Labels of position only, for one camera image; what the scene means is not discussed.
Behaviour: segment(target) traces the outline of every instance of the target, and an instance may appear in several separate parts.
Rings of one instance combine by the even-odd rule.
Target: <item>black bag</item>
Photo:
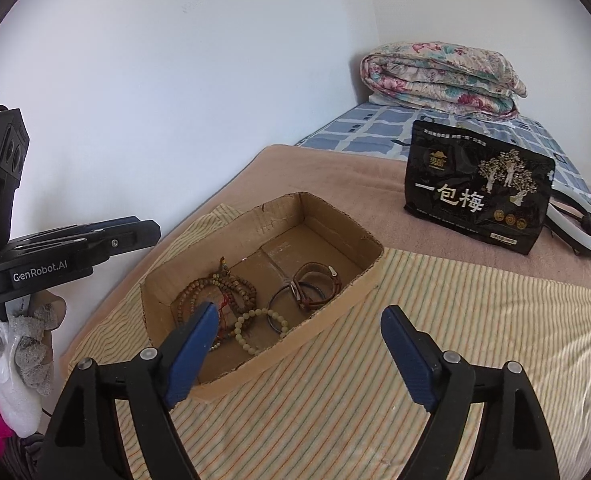
[[[546,155],[463,128],[415,121],[405,208],[528,254],[542,230],[554,171]]]

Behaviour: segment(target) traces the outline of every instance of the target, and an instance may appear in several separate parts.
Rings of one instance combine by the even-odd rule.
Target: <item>white wall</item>
[[[350,64],[377,43],[371,0],[20,0],[0,26],[0,103],[31,137],[12,235],[127,215],[166,234],[357,104]],[[56,354],[141,257],[56,290]]]
[[[373,0],[380,40],[448,41],[503,53],[527,85],[521,111],[591,185],[591,16],[578,0]]]

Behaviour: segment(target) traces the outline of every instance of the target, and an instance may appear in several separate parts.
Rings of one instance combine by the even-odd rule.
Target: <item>striped cloth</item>
[[[237,215],[218,206],[147,272]],[[381,285],[348,316],[237,391],[173,410],[201,478],[397,478],[428,416],[412,403],[379,333],[380,313],[393,303],[472,364],[521,362],[561,478],[582,478],[591,466],[591,290],[408,251],[384,257]],[[69,370],[84,356],[128,360],[148,344],[136,285],[78,346]],[[133,477],[149,478],[128,403],[117,401],[117,412]],[[466,471],[480,413],[471,409],[452,479]]]

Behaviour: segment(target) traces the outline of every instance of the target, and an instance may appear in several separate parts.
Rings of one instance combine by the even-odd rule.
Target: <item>plaid sheet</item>
[[[297,145],[406,161],[409,158],[409,147],[394,144],[391,139],[410,143],[413,121],[417,119],[461,126],[548,155],[555,160],[555,179],[591,202],[589,186],[560,145],[539,122],[522,115],[511,121],[490,122],[425,108],[416,110],[364,103],[305,137]]]

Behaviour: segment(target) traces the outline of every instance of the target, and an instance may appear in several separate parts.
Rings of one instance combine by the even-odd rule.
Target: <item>folded blanket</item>
[[[390,43],[362,60],[376,104],[435,108],[479,119],[514,119],[527,96],[508,60],[491,50],[450,43]]]

